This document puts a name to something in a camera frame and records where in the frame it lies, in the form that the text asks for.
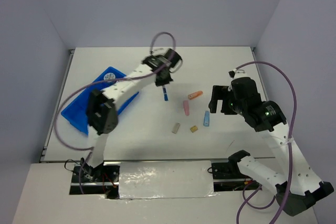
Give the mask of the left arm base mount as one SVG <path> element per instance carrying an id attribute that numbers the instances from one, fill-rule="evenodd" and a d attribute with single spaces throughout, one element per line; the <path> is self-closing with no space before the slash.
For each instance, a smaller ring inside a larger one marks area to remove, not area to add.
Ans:
<path id="1" fill-rule="evenodd" d="M 68 159 L 64 169 L 71 172 L 70 195 L 101 195 L 106 199 L 119 199 L 119 165 L 103 165 L 97 174 L 90 176 L 81 163 Z"/>

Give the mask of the blue white whiteboard marker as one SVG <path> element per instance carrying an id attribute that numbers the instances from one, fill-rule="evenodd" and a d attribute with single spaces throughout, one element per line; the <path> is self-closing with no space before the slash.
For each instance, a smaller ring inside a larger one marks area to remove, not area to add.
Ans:
<path id="1" fill-rule="evenodd" d="M 163 95 L 164 95 L 164 101 L 168 101 L 168 95 L 167 95 L 167 90 L 166 90 L 166 87 L 163 86 L 162 87 L 162 90 L 163 90 Z"/>

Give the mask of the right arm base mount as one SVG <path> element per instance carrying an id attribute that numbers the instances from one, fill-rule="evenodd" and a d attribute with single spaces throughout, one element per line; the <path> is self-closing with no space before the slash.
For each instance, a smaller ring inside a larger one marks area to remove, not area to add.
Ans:
<path id="1" fill-rule="evenodd" d="M 214 192 L 242 191 L 248 184 L 250 189 L 256 189 L 258 183 L 246 175 L 241 174 L 231 162 L 214 162 L 207 169 L 212 175 Z"/>

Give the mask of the blue cleaning gel jar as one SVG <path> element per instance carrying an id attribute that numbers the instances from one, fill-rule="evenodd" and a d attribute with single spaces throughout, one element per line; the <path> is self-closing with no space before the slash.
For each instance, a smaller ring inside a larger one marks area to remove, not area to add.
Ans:
<path id="1" fill-rule="evenodd" d="M 103 79 L 105 81 L 113 81 L 115 79 L 115 74 L 113 72 L 108 72 L 104 75 Z"/>

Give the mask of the light blue correction tape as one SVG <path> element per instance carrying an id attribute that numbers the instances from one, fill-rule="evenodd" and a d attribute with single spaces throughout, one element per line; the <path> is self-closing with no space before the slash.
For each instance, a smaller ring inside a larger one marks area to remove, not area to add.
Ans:
<path id="1" fill-rule="evenodd" d="M 203 125 L 205 127 L 209 127 L 209 117 L 210 117 L 210 112 L 209 111 L 205 111 L 204 121 L 203 121 Z"/>

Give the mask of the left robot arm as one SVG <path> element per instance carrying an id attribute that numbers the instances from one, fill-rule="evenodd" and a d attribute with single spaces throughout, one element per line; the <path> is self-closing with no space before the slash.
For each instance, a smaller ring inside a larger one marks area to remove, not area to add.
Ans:
<path id="1" fill-rule="evenodd" d="M 81 159 L 84 175 L 92 182 L 103 174 L 104 150 L 109 134 L 118 125 L 118 110 L 144 87 L 155 84 L 157 87 L 169 84 L 173 79 L 172 69 L 183 62 L 173 49 L 164 55 L 150 55 L 143 59 L 135 70 L 102 90 L 93 89 L 89 95 L 86 115 L 88 118 L 88 143 L 92 145 L 88 157 Z"/>

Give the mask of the small tan eraser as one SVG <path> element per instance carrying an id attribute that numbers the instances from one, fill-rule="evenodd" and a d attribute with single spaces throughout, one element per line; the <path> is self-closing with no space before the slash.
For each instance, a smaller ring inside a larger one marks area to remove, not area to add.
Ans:
<path id="1" fill-rule="evenodd" d="M 190 130 L 191 130 L 192 133 L 194 133 L 195 131 L 198 130 L 198 128 L 197 128 L 197 126 L 195 125 L 195 126 L 191 127 Z"/>

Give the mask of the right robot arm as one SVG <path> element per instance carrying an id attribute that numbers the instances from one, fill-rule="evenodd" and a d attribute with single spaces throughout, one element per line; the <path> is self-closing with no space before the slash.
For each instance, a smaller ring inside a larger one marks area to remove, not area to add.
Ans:
<path id="1" fill-rule="evenodd" d="M 243 70 L 229 73 L 228 86 L 213 86 L 208 108 L 216 113 L 218 101 L 221 113 L 240 115 L 265 140 L 282 169 L 278 173 L 241 150 L 228 158 L 228 171 L 233 177 L 245 175 L 263 185 L 275 196 L 283 211 L 296 216 L 333 193 L 330 182 L 324 182 L 311 168 L 300 148 L 289 135 L 289 124 L 279 105 L 264 101 L 253 79 Z"/>

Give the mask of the grey eraser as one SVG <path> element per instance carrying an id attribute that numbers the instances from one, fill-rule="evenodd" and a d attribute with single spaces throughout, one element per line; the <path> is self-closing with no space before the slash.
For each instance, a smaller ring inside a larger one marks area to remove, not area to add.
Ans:
<path id="1" fill-rule="evenodd" d="M 176 134 L 178 132 L 180 126 L 181 125 L 179 123 L 175 123 L 174 126 L 173 126 L 173 128 L 172 128 L 172 133 Z"/>

